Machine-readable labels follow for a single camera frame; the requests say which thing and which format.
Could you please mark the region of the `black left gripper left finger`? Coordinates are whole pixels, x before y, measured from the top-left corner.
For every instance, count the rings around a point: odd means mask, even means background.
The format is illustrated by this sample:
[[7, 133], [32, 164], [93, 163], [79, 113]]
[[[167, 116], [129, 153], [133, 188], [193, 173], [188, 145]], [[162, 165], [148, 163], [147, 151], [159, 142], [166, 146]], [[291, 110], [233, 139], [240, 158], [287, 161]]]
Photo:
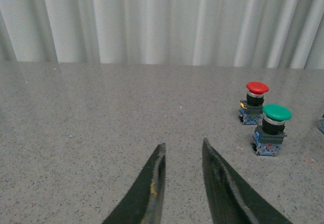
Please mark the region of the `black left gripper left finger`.
[[166, 144], [159, 144], [123, 199], [103, 223], [160, 223], [166, 179]]

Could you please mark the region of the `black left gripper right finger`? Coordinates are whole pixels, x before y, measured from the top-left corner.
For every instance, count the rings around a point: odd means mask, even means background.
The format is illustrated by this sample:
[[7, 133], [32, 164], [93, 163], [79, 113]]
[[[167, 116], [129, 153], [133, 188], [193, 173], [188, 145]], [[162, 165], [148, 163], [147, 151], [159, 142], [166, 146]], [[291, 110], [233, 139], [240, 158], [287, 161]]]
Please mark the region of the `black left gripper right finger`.
[[290, 223], [210, 145], [202, 143], [202, 169], [213, 223]]

